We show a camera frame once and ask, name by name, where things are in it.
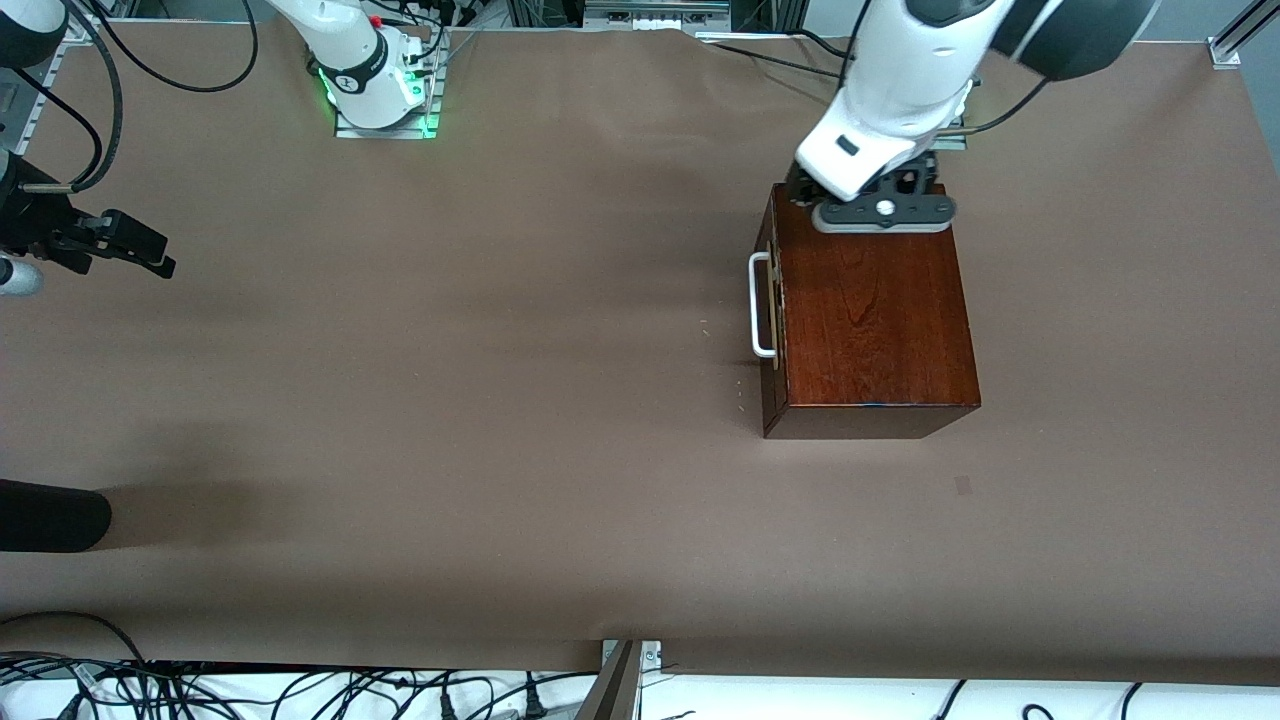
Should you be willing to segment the wooden drawer with white handle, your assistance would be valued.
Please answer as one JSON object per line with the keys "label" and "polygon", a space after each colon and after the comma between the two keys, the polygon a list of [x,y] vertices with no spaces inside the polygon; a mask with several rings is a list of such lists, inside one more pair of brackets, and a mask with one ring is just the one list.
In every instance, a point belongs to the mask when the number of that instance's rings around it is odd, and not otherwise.
{"label": "wooden drawer with white handle", "polygon": [[780,201],[782,186],[771,191],[748,259],[749,299],[751,310],[751,348],[760,363],[762,397],[769,416],[786,405],[785,325],[780,278]]}

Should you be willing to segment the dark wooden drawer cabinet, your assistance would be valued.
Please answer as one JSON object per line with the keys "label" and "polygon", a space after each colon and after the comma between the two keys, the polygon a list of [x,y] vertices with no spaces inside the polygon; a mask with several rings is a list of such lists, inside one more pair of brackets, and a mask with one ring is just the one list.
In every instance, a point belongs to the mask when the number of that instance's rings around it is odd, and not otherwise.
{"label": "dark wooden drawer cabinet", "polygon": [[827,234],[782,191],[787,392],[762,434],[919,439],[978,410],[954,234]]}

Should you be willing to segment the black cylinder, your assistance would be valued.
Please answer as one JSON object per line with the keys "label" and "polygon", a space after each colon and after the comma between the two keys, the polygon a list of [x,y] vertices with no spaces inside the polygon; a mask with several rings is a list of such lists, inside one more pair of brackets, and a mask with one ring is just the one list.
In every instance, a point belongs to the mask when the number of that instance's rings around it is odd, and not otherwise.
{"label": "black cylinder", "polygon": [[96,491],[0,479],[0,552],[84,552],[111,521],[111,505]]}

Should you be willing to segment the brown table cover sheet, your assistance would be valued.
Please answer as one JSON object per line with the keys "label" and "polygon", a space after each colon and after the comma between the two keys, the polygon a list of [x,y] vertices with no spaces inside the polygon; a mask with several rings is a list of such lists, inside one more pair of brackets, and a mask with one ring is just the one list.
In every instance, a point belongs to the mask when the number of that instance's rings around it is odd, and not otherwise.
{"label": "brown table cover sheet", "polygon": [[1280,178],[1245,76],[1143,42],[943,160],[980,407],[762,436],[746,260],[829,82],[676,32],[480,35],[438,137],[332,133],[303,49],[123,64],[81,208],[175,275],[0,301],[0,477],[100,489],[0,618],[160,659],[1280,683]]}

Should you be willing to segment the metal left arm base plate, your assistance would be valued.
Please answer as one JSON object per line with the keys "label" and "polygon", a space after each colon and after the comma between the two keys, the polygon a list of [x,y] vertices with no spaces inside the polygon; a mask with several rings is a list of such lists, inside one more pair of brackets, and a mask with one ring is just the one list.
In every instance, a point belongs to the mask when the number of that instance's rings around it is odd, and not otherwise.
{"label": "metal left arm base plate", "polygon": [[937,133],[931,145],[932,151],[963,151],[966,147],[966,131],[969,129],[966,123],[966,100],[968,96],[956,105],[950,123]]}

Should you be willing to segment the aluminium frame structure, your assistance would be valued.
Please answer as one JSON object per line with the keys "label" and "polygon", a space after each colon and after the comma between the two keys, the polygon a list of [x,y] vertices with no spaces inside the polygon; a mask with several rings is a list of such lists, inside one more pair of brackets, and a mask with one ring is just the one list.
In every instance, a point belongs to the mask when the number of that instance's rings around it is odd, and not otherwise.
{"label": "aluminium frame structure", "polygon": [[582,23],[582,0],[500,0],[508,12],[509,23],[518,28],[538,29],[680,29],[689,35],[712,33],[772,33],[778,29],[796,29],[803,23],[809,0],[731,0],[731,20],[721,24],[710,22],[631,20],[609,23]]}

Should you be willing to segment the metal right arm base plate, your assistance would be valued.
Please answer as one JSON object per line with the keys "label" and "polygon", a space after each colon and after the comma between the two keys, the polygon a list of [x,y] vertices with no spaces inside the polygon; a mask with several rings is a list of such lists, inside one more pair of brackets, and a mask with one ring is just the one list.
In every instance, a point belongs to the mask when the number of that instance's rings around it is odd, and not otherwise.
{"label": "metal right arm base plate", "polygon": [[385,140],[430,140],[435,138],[442,122],[443,100],[445,95],[445,60],[451,50],[451,33],[436,29],[429,40],[402,32],[396,41],[396,64],[398,76],[393,79],[397,87],[396,100],[404,114],[396,122],[366,128],[355,124],[342,113],[343,106],[335,91],[325,85],[326,100],[334,109],[334,136],[338,138],[385,138]]}

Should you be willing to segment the grey metal rail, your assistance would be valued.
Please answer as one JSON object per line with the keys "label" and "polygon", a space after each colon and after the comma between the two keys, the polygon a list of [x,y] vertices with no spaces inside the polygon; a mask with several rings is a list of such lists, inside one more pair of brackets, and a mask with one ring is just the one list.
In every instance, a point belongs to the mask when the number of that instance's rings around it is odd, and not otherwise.
{"label": "grey metal rail", "polygon": [[582,23],[680,20],[728,23],[731,0],[582,0]]}

